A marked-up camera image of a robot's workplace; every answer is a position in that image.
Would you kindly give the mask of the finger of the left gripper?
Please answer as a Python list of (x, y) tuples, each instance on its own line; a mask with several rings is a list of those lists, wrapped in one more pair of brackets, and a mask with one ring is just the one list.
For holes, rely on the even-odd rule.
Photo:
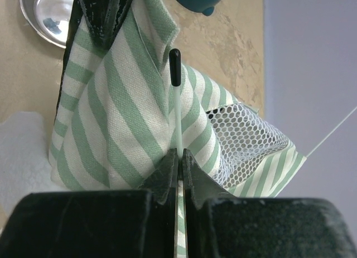
[(112, 46), (133, 0), (74, 0), (71, 10), (66, 49), (63, 56), (61, 82), (69, 62), (75, 34), (82, 18), (89, 28), (94, 49), (107, 53)]

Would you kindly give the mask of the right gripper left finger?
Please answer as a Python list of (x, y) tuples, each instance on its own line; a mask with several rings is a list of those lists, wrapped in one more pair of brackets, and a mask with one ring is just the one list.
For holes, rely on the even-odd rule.
[(33, 193), (1, 234), (2, 257), (176, 257), (177, 151), (132, 190)]

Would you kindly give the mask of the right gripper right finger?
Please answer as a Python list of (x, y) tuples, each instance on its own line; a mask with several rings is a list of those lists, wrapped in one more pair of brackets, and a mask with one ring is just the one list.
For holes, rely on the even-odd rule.
[(187, 257), (355, 257), (344, 219), (327, 200), (238, 198), (184, 150)]

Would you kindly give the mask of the green striped pet tent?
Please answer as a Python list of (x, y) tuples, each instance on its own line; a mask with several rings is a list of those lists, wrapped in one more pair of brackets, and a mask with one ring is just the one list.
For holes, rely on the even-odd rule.
[[(162, 0), (133, 0), (107, 53), (82, 18), (61, 82), (51, 180), (72, 191), (138, 187), (176, 146), (169, 52), (179, 28)], [(306, 158), (226, 88), (181, 66), (182, 143), (240, 197), (275, 197)]]

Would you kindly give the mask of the white tent pole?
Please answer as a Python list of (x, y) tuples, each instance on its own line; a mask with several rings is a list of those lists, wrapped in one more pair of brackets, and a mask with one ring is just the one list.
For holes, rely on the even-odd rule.
[(333, 133), (341, 126), (348, 118), (357, 110), (355, 106), (307, 155), (306, 158), (309, 158)]

